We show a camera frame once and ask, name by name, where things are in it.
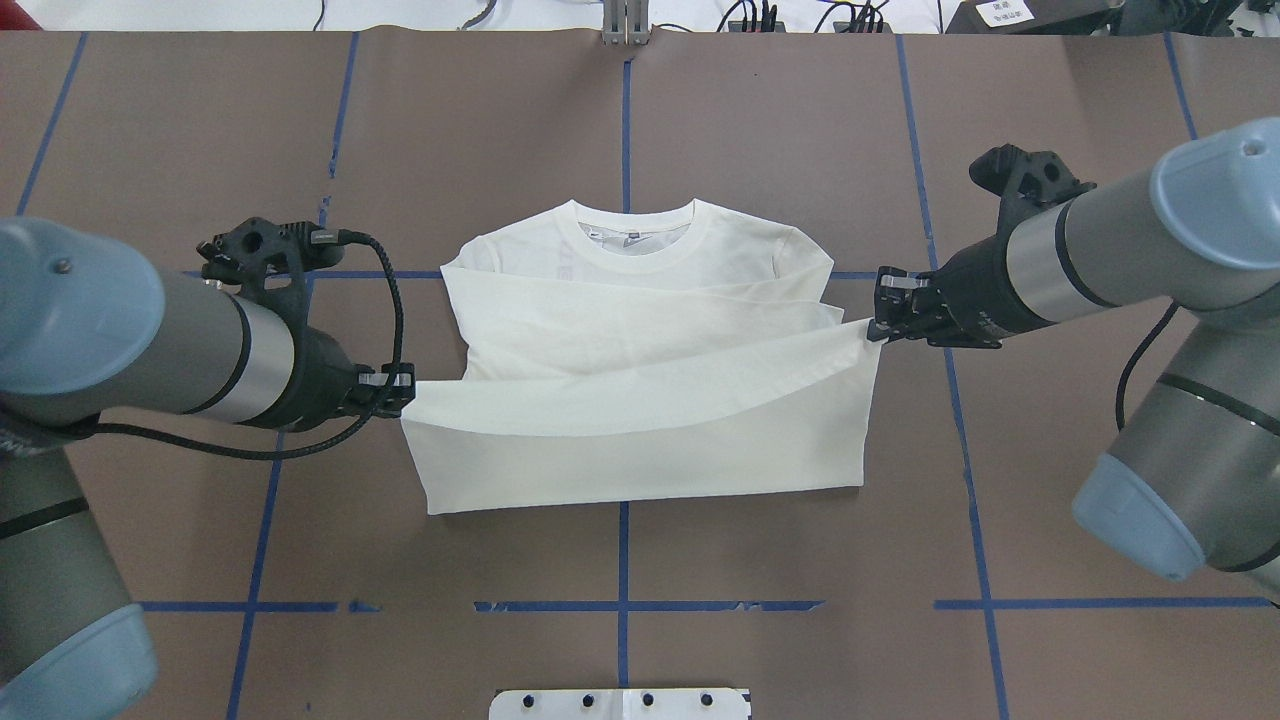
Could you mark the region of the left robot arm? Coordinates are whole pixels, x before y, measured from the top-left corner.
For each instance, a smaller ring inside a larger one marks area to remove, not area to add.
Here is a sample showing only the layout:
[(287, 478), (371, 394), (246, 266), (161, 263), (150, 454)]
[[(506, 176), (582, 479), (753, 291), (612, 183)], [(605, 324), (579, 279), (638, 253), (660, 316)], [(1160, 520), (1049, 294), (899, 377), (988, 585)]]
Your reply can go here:
[[(308, 323), (310, 272), (371, 250), (392, 359), (352, 363)], [(157, 676), (68, 457), (128, 436), (247, 461), (346, 442), (413, 398), (394, 268), (370, 234), (252, 217), (204, 241), (198, 277), (35, 217), (3, 219), (3, 716), (113, 719)]]

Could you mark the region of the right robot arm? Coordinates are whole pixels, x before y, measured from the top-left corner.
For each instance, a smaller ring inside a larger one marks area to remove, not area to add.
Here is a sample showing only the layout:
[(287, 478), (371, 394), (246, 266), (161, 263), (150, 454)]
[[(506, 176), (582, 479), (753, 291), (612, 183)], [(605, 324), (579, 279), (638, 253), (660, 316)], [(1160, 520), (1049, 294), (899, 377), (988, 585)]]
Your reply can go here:
[(1000, 348), (1161, 299), (1116, 383), (1116, 437), (1075, 523), (1152, 575), (1201, 570), (1277, 605), (1279, 122), (1190, 140), (1110, 184), (1051, 151), (995, 146), (968, 169), (995, 232), (925, 272), (882, 266), (870, 342)]

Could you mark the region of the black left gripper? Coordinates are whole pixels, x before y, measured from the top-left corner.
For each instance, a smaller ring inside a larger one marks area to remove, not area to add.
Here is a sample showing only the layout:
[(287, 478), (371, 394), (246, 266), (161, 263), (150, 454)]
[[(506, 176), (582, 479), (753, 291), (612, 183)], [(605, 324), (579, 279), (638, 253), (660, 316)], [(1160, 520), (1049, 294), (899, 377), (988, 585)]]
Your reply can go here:
[[(379, 369), (352, 363), (337, 341), (321, 331), (306, 331), (301, 360), (284, 395), (270, 406), (274, 430), (311, 430), (338, 418), (401, 418), (416, 397), (413, 364), (383, 364)], [(381, 396), (380, 389), (387, 388)]]

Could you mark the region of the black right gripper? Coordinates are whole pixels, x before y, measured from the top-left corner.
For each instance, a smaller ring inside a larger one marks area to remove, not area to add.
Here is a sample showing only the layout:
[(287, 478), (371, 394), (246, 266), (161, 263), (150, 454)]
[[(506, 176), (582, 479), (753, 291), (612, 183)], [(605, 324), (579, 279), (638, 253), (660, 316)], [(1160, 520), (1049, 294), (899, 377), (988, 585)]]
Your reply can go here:
[[(1029, 331), (1029, 310), (1009, 275), (1006, 240), (992, 236), (956, 252), (932, 274), (883, 265), (867, 340), (925, 340), (934, 347), (1000, 348)], [(923, 306), (913, 301), (925, 290)]]

